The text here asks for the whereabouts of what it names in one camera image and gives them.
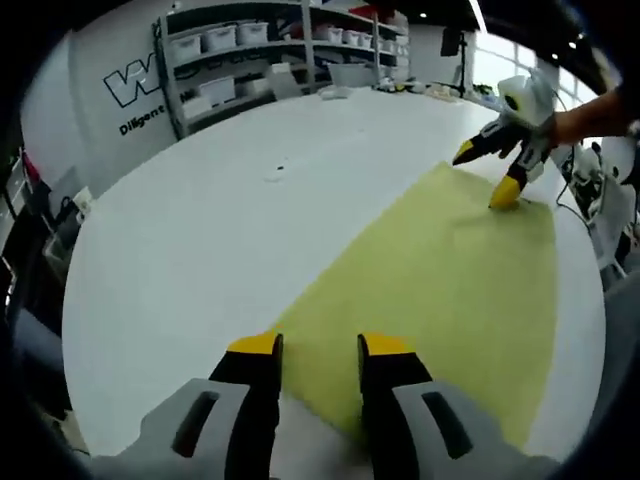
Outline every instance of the round table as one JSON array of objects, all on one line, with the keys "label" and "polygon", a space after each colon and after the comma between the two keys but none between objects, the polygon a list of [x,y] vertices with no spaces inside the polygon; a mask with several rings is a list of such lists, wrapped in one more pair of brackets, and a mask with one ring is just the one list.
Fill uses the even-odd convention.
[{"label": "round table", "polygon": [[[122,178],[80,232],[64,302],[65,371],[91,453],[128,446],[147,412],[207,378],[231,341],[271,326],[366,225],[495,117],[411,94],[314,95],[210,127]],[[510,159],[467,169],[496,182]],[[557,459],[585,431],[605,342],[591,241],[555,207],[563,184],[549,162],[526,190],[553,210],[558,319],[525,451]],[[570,194],[563,201],[577,208]],[[283,394],[273,475],[371,478],[360,455]]]}]

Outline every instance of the yellow cloth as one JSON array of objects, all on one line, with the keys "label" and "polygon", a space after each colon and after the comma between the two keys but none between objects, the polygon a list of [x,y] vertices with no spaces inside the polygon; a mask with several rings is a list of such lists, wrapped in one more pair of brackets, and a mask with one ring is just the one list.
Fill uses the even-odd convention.
[{"label": "yellow cloth", "polygon": [[441,164],[369,225],[277,323],[285,390],[360,439],[356,336],[397,335],[522,446],[551,364],[553,220],[490,210],[492,189]]}]

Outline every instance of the ceiling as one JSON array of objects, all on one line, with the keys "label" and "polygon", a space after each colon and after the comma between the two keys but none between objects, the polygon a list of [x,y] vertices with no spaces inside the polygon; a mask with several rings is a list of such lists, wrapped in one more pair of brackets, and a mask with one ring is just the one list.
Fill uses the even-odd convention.
[{"label": "ceiling", "polygon": [[[402,12],[410,25],[424,23],[478,29],[468,0],[367,1]],[[538,56],[566,68],[597,93],[604,92],[589,40],[578,40],[580,29],[558,7],[556,0],[479,0],[479,4],[490,33],[535,50]],[[421,18],[421,13],[426,13],[427,18]],[[569,42],[575,42],[577,48],[570,48]]]}]

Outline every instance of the shelf unit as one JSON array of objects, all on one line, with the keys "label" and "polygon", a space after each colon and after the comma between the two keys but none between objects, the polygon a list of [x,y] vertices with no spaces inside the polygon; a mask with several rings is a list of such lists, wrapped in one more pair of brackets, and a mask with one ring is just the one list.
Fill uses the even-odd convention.
[{"label": "shelf unit", "polygon": [[[227,50],[206,52],[186,61],[176,62],[173,58],[171,42],[180,38],[199,35],[207,32],[215,25],[243,20],[265,21],[269,23],[269,38],[277,38],[259,45],[238,45]],[[302,21],[303,39],[282,40],[278,30]],[[331,24],[345,29],[370,31],[373,34],[373,47],[364,48],[347,44],[335,44],[313,38],[313,26]],[[316,87],[315,52],[331,51],[342,54],[343,59],[359,58],[373,64],[374,74],[379,78],[380,66],[394,66],[396,56],[390,52],[379,50],[379,39],[395,39],[400,32],[397,28],[379,24],[373,20],[325,6],[309,5],[309,0],[302,2],[241,1],[222,3],[209,7],[178,11],[160,17],[153,24],[154,50],[158,63],[160,86],[165,96],[167,111],[178,140],[195,133],[201,128],[216,121],[221,121],[256,106],[275,101],[271,92],[240,97],[213,107],[210,111],[194,118],[186,119],[178,89],[180,74],[188,73],[212,62],[242,61],[246,57],[278,58],[284,54],[293,54],[306,60],[305,84],[301,85],[304,93],[314,93]]]}]

